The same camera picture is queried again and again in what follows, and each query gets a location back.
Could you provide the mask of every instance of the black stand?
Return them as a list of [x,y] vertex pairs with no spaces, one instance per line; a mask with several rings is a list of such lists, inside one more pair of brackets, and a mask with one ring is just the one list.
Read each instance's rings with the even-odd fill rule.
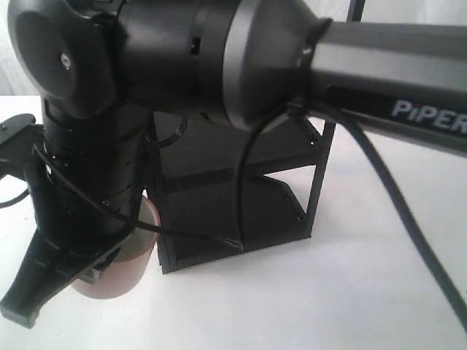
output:
[[[158,114],[150,138],[166,138],[177,123],[177,118]],[[307,119],[288,120],[259,138],[245,169],[246,252],[311,237],[334,128],[326,123],[321,135]],[[231,177],[246,138],[242,131],[190,121],[176,144],[150,147],[147,193],[161,213],[162,226],[237,238]],[[306,213],[284,182],[264,176],[303,166],[317,167]],[[211,241],[162,236],[158,253],[163,272],[170,273],[240,251]]]

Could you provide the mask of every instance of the white surface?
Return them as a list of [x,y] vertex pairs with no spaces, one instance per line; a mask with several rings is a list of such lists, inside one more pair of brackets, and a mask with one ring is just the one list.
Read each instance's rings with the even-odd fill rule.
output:
[[[39,99],[0,98],[0,120]],[[430,242],[467,292],[467,160],[373,137]],[[310,168],[280,174],[305,204]],[[21,183],[0,183],[0,200]],[[0,211],[0,295],[34,231],[29,199]],[[361,151],[337,130],[313,239],[162,276],[157,257],[114,300],[67,288],[33,330],[0,319],[2,350],[466,349],[467,340]]]

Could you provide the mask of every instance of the white background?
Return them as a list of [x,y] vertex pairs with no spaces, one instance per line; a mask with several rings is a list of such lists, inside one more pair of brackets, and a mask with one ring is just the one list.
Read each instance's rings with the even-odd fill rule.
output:
[[[335,1],[327,15],[345,15]],[[365,19],[462,23],[465,2],[370,1]],[[39,115],[35,98],[0,98],[0,120]],[[420,224],[467,293],[467,160],[374,136]],[[303,204],[312,169],[286,179]],[[0,201],[23,189],[0,183]],[[0,211],[0,295],[34,231],[29,199]],[[340,128],[311,240],[162,276],[151,259],[115,300],[68,288],[33,330],[0,319],[0,349],[466,349],[455,317],[368,162]]]

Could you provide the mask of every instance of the screw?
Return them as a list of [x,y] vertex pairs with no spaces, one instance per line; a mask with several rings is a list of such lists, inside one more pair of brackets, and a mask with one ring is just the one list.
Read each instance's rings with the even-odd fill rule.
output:
[[67,71],[72,67],[72,61],[70,60],[70,57],[66,55],[66,53],[61,54],[60,61]]

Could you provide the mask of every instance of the paper cup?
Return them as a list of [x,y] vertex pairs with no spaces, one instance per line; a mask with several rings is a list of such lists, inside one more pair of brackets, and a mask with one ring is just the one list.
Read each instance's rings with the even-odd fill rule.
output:
[[[143,197],[141,202],[139,220],[152,225],[161,225],[158,210],[146,197]],[[124,295],[143,277],[158,238],[158,233],[135,229],[122,244],[112,264],[95,284],[76,280],[72,284],[73,288],[93,299],[112,299]]]

